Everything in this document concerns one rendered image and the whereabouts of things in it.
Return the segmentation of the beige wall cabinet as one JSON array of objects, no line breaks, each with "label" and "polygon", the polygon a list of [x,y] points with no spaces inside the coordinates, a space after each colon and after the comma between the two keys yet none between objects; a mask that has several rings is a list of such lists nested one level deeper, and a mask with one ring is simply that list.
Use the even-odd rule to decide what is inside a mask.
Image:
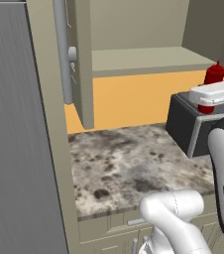
[{"label": "beige wall cabinet", "polygon": [[224,0],[90,0],[93,74],[224,66]]}]

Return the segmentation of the red condiment bottle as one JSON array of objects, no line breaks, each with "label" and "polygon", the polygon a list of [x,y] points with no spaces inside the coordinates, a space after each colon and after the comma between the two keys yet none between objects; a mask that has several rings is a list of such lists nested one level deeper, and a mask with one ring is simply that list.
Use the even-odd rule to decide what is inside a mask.
[{"label": "red condiment bottle", "polygon": [[[207,71],[206,75],[204,78],[204,84],[211,84],[215,82],[220,82],[224,78],[224,67],[220,64],[214,64],[210,66]],[[213,106],[203,106],[203,105],[198,105],[197,109],[199,112],[204,113],[204,114],[210,114],[214,111]]]}]

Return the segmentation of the black box appliance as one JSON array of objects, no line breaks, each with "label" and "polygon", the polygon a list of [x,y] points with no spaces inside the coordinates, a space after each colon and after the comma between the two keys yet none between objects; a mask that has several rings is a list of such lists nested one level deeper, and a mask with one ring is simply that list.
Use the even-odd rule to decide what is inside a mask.
[{"label": "black box appliance", "polygon": [[203,114],[189,101],[188,92],[180,92],[170,98],[166,130],[188,158],[205,156],[209,154],[209,131],[222,118],[224,104],[211,114]]}]

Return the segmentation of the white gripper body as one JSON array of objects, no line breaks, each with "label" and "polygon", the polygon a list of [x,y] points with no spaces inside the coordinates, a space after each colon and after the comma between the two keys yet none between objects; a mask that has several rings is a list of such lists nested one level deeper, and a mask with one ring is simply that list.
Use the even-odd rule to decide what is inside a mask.
[{"label": "white gripper body", "polygon": [[203,106],[224,104],[224,81],[193,87],[189,91],[189,101]]}]

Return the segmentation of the beige cabinet door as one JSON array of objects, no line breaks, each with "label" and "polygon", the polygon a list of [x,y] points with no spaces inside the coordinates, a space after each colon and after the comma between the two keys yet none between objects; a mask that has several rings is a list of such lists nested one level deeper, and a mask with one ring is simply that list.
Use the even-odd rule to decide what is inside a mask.
[{"label": "beige cabinet door", "polygon": [[66,0],[73,103],[84,129],[94,127],[90,0]]}]

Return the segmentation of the beige tall side panel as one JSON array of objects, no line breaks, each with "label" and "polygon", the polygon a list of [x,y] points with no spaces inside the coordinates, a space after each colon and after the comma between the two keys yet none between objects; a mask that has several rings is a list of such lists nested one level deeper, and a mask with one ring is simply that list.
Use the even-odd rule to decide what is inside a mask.
[{"label": "beige tall side panel", "polygon": [[27,0],[68,254],[81,254],[53,0]]}]

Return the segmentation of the beige drawer front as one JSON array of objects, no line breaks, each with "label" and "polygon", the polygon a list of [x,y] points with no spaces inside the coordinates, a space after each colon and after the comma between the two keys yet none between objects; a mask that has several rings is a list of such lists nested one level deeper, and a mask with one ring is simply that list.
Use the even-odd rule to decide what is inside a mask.
[{"label": "beige drawer front", "polygon": [[81,217],[78,219],[79,239],[87,242],[151,226],[150,223],[128,224],[130,220],[139,218],[140,212],[137,209]]}]

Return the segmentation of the grey fridge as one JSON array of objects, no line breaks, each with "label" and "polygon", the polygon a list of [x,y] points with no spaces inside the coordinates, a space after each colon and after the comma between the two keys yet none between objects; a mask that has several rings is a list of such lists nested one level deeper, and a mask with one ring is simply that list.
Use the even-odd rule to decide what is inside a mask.
[{"label": "grey fridge", "polygon": [[0,2],[0,254],[67,254],[24,2]]}]

